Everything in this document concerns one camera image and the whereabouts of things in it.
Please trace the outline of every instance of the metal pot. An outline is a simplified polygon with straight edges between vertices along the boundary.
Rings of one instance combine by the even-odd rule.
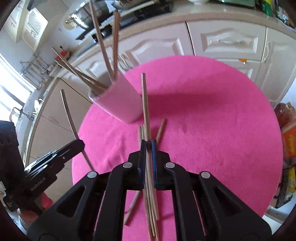
[[[115,0],[112,6],[118,10],[127,10],[143,2],[147,2],[147,0]]]
[[[112,13],[109,13],[109,8],[105,1],[95,0],[93,3],[96,17],[98,18],[99,23],[103,22],[105,19],[112,15]],[[91,10],[88,2],[82,3],[80,5],[80,8],[70,15],[70,18],[78,26],[85,30],[93,26]]]

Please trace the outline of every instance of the silver screw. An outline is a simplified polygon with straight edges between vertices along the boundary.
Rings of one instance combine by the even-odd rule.
[[[131,168],[133,166],[133,164],[131,163],[131,162],[125,162],[124,164],[123,164],[123,167],[124,168]]]
[[[167,162],[167,163],[165,164],[165,166],[166,166],[167,168],[174,168],[174,167],[175,167],[175,164],[174,164],[173,162]]]
[[[95,178],[96,176],[97,176],[97,173],[94,172],[94,171],[89,172],[89,173],[87,174],[87,177],[88,177],[88,178]]]
[[[202,178],[206,178],[206,179],[211,176],[209,172],[202,172],[200,175],[202,176]]]

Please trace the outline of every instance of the round table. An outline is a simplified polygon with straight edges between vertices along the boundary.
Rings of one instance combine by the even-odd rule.
[[[152,137],[167,119],[159,149],[187,171],[211,172],[263,216],[277,189],[283,160],[274,111],[261,90],[238,70],[213,59],[173,56],[126,73],[141,92],[146,73]],[[139,150],[138,126],[121,123],[97,105],[87,112],[79,137],[95,170],[109,172]],[[73,158],[73,183],[89,168],[81,154]],[[128,191],[126,211],[134,191]],[[161,240],[176,240],[171,192],[157,192]],[[148,240],[143,198],[124,226],[123,240]]]

